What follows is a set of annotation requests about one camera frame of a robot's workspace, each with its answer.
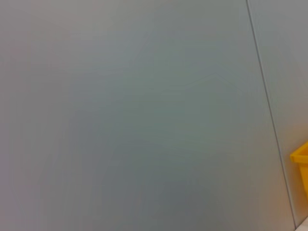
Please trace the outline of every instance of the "gray wall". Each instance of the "gray wall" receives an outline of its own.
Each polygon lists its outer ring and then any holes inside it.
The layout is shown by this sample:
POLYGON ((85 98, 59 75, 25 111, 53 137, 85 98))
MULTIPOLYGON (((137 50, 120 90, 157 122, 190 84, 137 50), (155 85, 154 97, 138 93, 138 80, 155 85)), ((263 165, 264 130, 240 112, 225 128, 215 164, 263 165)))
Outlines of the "gray wall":
POLYGON ((293 231, 244 0, 0 3, 0 227, 293 231))
POLYGON ((250 0, 296 225, 308 215, 290 153, 308 140, 308 1, 250 0))

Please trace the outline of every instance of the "yellow object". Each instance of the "yellow object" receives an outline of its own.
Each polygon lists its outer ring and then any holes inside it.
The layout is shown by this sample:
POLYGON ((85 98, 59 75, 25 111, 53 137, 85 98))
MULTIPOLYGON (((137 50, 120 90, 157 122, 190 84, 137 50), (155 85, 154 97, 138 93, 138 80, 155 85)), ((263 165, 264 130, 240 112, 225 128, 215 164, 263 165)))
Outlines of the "yellow object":
POLYGON ((299 164, 304 188, 308 197, 308 142, 293 152, 290 158, 293 162, 299 164))

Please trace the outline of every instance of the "yellow plastic container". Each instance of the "yellow plastic container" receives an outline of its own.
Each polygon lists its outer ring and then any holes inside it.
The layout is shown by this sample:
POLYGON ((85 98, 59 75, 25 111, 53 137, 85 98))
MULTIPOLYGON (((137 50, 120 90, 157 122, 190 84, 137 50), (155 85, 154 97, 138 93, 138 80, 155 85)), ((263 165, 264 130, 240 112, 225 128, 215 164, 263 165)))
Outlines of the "yellow plastic container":
POLYGON ((299 164, 304 188, 308 197, 308 142, 291 154, 291 160, 299 164))

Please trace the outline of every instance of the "white panel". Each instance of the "white panel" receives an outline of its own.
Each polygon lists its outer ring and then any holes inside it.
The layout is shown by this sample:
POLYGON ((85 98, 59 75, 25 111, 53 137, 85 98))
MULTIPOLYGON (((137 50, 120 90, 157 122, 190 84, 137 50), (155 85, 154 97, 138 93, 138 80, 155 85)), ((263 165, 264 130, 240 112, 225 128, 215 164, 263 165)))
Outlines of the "white panel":
POLYGON ((308 1, 251 0, 252 18, 296 225, 308 215, 290 154, 308 140, 308 1))
POLYGON ((0 4, 2 230, 294 230, 244 0, 0 4))

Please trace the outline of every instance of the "vertical line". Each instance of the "vertical line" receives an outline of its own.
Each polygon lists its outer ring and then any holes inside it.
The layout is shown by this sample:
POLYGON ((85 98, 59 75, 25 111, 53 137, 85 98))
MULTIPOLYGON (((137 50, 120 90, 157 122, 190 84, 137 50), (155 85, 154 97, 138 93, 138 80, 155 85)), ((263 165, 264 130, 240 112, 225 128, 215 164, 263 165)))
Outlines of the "vertical line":
POLYGON ((271 105, 270 105, 268 88, 267 88, 266 82, 265 82, 263 65, 262 65, 262 61, 261 61, 261 56, 260 56, 260 52, 259 52, 259 47, 258 47, 258 43, 257 43, 255 28, 254 28, 254 24, 253 24, 253 21, 252 21, 252 16, 251 16, 250 6, 249 6, 248 0, 246 0, 246 5, 247 5, 247 10, 248 10, 250 26, 251 26, 251 29, 252 29, 252 34, 253 34, 253 37, 254 37, 255 48, 256 48, 256 51, 257 51, 258 62, 259 62, 260 70, 261 70, 261 76, 262 76, 263 86, 264 86, 264 90, 265 90, 266 100, 267 100, 268 107, 269 107, 270 119, 271 119, 271 122, 272 122, 273 130, 274 130, 274 134, 275 134, 275 140, 276 140, 276 144, 277 144, 277 147, 278 147, 278 153, 279 153, 279 158, 280 158, 280 162, 281 162, 283 178, 284 178, 285 186, 286 186, 286 189, 287 189, 287 194, 288 194, 288 197, 289 197, 289 204, 290 204, 291 213, 292 213, 292 217, 293 217, 293 223, 294 223, 294 227, 296 229, 294 210, 293 210, 293 206, 292 206, 292 203, 291 203, 291 194, 290 194, 290 190, 289 190, 287 179, 286 179, 285 167, 284 167, 284 164, 283 164, 283 161, 282 161, 282 152, 281 152, 281 149, 280 149, 280 144, 279 144, 279 140, 278 140, 276 125, 275 125, 275 122, 274 122, 274 116, 273 116, 273 112, 272 112, 271 105))

